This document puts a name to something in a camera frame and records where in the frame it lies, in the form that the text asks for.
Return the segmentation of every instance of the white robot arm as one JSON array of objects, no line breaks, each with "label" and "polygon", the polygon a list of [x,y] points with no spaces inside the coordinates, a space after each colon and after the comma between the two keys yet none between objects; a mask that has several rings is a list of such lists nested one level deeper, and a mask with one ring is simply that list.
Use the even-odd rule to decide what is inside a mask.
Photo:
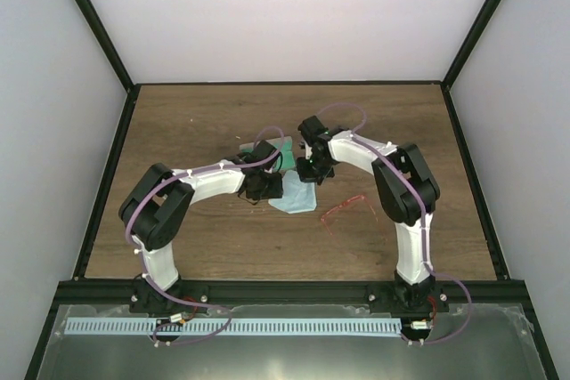
[{"label": "white robot arm", "polygon": [[[298,130],[305,145],[305,157],[297,159],[301,181],[322,184],[326,178],[334,177],[333,167],[340,162],[374,175],[382,207],[395,223],[398,243],[395,291],[410,307],[422,304],[434,282],[430,275],[433,266],[429,256],[429,227],[440,190],[418,147],[369,140],[342,127],[330,130],[316,116],[303,121]],[[406,180],[426,207],[423,236],[418,201],[394,170],[409,175]]]},{"label": "white robot arm", "polygon": [[[317,117],[309,117],[299,126],[304,139],[305,156],[297,159],[301,181],[322,184],[334,177],[333,166],[345,162],[373,174],[380,201],[388,217],[395,222],[398,263],[395,271],[395,293],[409,307],[424,303],[433,285],[429,259],[429,226],[439,198],[439,188],[433,175],[413,144],[396,146],[357,137],[343,128],[329,130]],[[169,170],[161,164],[153,166],[141,179],[119,211],[127,224],[134,209],[158,183],[169,176],[186,173],[162,194],[164,203],[146,206],[134,222],[133,240],[142,248],[145,270],[163,290],[179,279],[172,254],[172,239],[178,232],[188,207],[202,199],[224,193],[246,192],[247,198],[279,198],[282,195],[281,175],[269,172],[273,164],[257,168],[236,169],[236,163],[263,160],[275,148],[261,141],[254,153],[222,160],[208,170]],[[421,195],[427,209],[425,241],[422,239],[420,209],[417,201],[390,168],[379,159],[388,159]]]}]

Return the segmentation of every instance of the wooden floor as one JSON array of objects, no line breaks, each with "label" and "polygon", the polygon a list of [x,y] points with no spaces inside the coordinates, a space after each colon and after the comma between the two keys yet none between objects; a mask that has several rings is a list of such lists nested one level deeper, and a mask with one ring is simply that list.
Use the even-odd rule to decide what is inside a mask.
[{"label": "wooden floor", "polygon": [[[118,208],[150,165],[192,168],[236,154],[266,125],[298,141],[297,127],[321,107],[355,102],[368,113],[360,134],[376,141],[415,142],[441,187],[432,223],[436,270],[461,279],[495,279],[450,120],[437,85],[144,86],[112,183],[87,268],[89,278],[130,278],[139,260],[123,239]],[[350,109],[322,115],[325,125],[352,127]],[[277,134],[268,134],[274,138]],[[394,225],[379,207],[373,178],[349,165],[317,189],[315,212],[285,214],[266,201],[236,195],[192,206],[175,239],[175,262],[186,279],[391,279],[397,261]],[[364,204],[320,221],[330,208],[366,195]]]}]

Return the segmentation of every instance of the white wall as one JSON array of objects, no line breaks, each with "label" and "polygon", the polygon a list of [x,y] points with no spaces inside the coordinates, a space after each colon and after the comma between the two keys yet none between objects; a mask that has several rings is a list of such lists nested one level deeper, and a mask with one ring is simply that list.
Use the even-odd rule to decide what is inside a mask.
[{"label": "white wall", "polygon": [[484,0],[92,0],[135,82],[442,79]]},{"label": "white wall", "polygon": [[452,96],[515,278],[570,378],[570,0],[503,0]]},{"label": "white wall", "polygon": [[0,377],[69,279],[125,92],[73,0],[0,0]]}]

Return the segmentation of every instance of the light blue cloth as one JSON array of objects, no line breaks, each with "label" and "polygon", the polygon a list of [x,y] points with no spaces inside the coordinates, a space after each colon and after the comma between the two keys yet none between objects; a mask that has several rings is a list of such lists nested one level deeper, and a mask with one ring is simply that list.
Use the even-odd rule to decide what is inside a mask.
[{"label": "light blue cloth", "polygon": [[301,182],[297,171],[283,175],[283,198],[269,199],[269,205],[288,214],[306,213],[317,207],[314,182]]}]

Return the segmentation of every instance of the black frame edge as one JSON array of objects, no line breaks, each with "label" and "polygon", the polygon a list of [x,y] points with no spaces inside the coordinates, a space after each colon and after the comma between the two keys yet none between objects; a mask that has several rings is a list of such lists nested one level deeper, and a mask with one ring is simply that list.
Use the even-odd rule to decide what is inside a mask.
[{"label": "black frame edge", "polygon": [[89,257],[93,251],[93,246],[95,238],[97,237],[97,231],[99,230],[99,224],[101,223],[103,210],[105,209],[107,197],[109,196],[110,185],[113,183],[115,171],[117,171],[118,160],[123,149],[123,144],[125,143],[126,133],[128,132],[131,118],[133,117],[136,100],[139,96],[140,91],[141,86],[135,85],[133,90],[130,91],[126,96],[125,105],[123,107],[120,120],[118,121],[117,131],[115,132],[113,143],[110,146],[107,163],[105,164],[105,169],[103,170],[99,190],[97,191],[97,196],[95,197],[94,206],[91,211],[91,216],[89,217],[87,229],[85,231],[85,237],[83,238],[81,250],[79,251],[77,263],[73,271],[73,276],[76,278],[83,278],[86,274]]},{"label": "black frame edge", "polygon": [[[235,288],[244,287],[248,291],[248,297],[254,298],[256,295],[261,300],[267,298],[268,295],[274,295],[277,300],[287,297],[287,293],[291,290],[297,290],[298,287],[306,288],[307,295],[312,294],[311,288],[319,288],[322,290],[327,288],[330,290],[330,298],[337,298],[354,295],[354,288],[359,287],[357,295],[362,296],[363,303],[368,303],[364,298],[366,291],[373,289],[377,285],[385,285],[386,281],[223,281],[223,280],[206,280],[193,281],[185,280],[196,287],[206,287],[211,292],[213,298],[212,303],[221,303],[225,299],[234,299],[236,296]],[[459,286],[452,282],[438,282],[448,297],[448,303],[465,303],[466,298]],[[523,280],[472,280],[465,281],[474,303],[518,303],[521,304],[526,318],[533,323],[533,341],[536,350],[539,353],[544,372],[549,380],[558,380],[556,367],[550,356],[548,345],[542,335],[542,330],[536,314],[534,313],[533,304],[526,289]],[[61,304],[130,304],[130,296],[133,293],[134,283],[132,279],[80,279],[60,282],[53,303],[48,313],[44,328],[37,342],[36,349],[28,366],[26,380],[37,378],[45,355],[46,347],[49,342],[50,335],[53,330],[53,324],[57,316],[57,310]]]},{"label": "black frame edge", "polygon": [[131,91],[134,87],[133,80],[128,75],[125,65],[123,64],[123,61],[118,56],[117,50],[115,49],[115,45],[111,42],[109,34],[107,33],[107,30],[103,26],[101,19],[97,14],[97,11],[95,10],[93,4],[91,3],[91,0],[75,0],[75,1],[77,3],[77,6],[83,13],[85,20],[87,21],[87,24],[89,24],[89,27],[93,31],[93,34],[97,39],[97,41],[99,42],[99,45],[103,49],[103,52],[107,56],[107,60],[109,60],[111,67],[113,67],[113,69],[115,70],[118,80],[120,80],[121,84],[123,85],[123,87],[127,92]]},{"label": "black frame edge", "polygon": [[447,113],[449,114],[449,119],[452,122],[453,133],[455,134],[455,140],[457,141],[457,146],[460,150],[461,160],[463,161],[463,166],[467,174],[471,193],[473,194],[475,207],[479,215],[481,227],[483,228],[484,238],[487,242],[487,248],[489,249],[489,255],[491,256],[495,275],[497,276],[497,279],[500,280],[510,279],[509,268],[505,262],[505,257],[501,250],[501,244],[497,238],[497,233],[493,226],[493,220],[491,219],[489,208],[485,202],[483,190],[481,189],[481,184],[477,178],[475,165],[473,164],[473,159],[469,153],[467,141],[465,140],[465,135],[461,129],[457,111],[455,111],[455,107],[453,106],[452,95],[444,85],[442,85],[442,95],[444,97]]},{"label": "black frame edge", "polygon": [[469,30],[461,48],[457,52],[455,59],[452,62],[452,65],[449,67],[447,74],[444,78],[444,86],[450,89],[457,76],[460,74],[463,66],[467,62],[469,55],[473,52],[476,43],[478,42],[481,35],[485,31],[487,24],[491,20],[495,10],[499,6],[501,0],[485,0],[483,6],[479,10],[479,14],[476,16],[471,29]]},{"label": "black frame edge", "polygon": [[42,367],[42,361],[44,359],[47,343],[49,342],[50,336],[52,335],[53,324],[55,323],[55,318],[57,317],[58,307],[59,304],[52,303],[52,308],[47,313],[44,327],[42,328],[42,332],[40,333],[39,338],[37,339],[36,349],[34,349],[32,359],[29,361],[28,370],[26,371],[24,380],[37,379],[39,370]]},{"label": "black frame edge", "polygon": [[441,80],[289,80],[289,81],[251,81],[251,82],[165,82],[147,83],[145,86],[227,86],[227,85],[440,85]]},{"label": "black frame edge", "polygon": [[533,324],[533,340],[536,350],[538,351],[539,357],[541,358],[542,368],[544,368],[544,373],[546,378],[549,380],[559,380],[558,372],[554,361],[552,360],[552,355],[550,355],[549,346],[546,344],[546,339],[542,333],[541,324],[536,317],[534,308],[525,310],[526,319]]}]

